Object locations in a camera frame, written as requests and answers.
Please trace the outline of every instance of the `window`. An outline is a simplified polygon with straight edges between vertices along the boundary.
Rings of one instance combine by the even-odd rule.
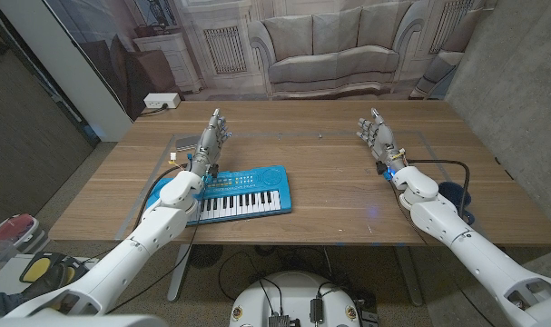
[[[126,3],[130,6],[134,18],[142,18],[139,25],[158,25],[162,29],[178,25],[168,0],[130,0]]]

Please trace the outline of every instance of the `yellow object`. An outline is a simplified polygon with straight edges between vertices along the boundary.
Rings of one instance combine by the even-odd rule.
[[[75,269],[67,267],[67,283],[70,283],[75,276]]]
[[[31,268],[27,271],[23,277],[24,282],[34,282],[37,278],[41,277],[47,269],[49,269],[51,261],[47,258],[41,258],[31,265]]]

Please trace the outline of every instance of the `printed backdrop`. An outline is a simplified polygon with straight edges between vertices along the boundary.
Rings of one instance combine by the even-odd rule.
[[[484,0],[47,0],[135,119],[186,100],[442,98]]]

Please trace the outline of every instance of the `red object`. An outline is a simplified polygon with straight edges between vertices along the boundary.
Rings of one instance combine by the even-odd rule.
[[[0,241],[17,242],[33,224],[33,217],[27,213],[7,219],[0,225]]]

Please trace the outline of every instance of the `table leg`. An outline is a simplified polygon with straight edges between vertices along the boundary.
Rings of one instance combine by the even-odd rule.
[[[166,295],[166,299],[168,299],[168,301],[170,302],[174,302],[178,300],[178,291],[181,289],[182,277],[184,276],[184,271],[186,270],[186,263],[188,262],[188,257],[191,255],[188,250],[189,250],[188,244],[183,244],[178,249],[178,255],[176,256],[176,263],[178,263],[178,261],[180,261],[184,255],[186,255],[186,257],[184,258],[184,261],[182,261],[180,265],[174,268],[174,272],[172,273],[170,286],[168,286],[168,294]]]
[[[408,288],[410,301],[412,304],[420,306],[422,305],[422,293],[420,292],[418,277],[416,270],[414,269],[414,263],[412,262],[410,248],[407,246],[398,246],[394,249],[398,258],[400,270],[402,271],[402,276],[404,277],[404,282]]]

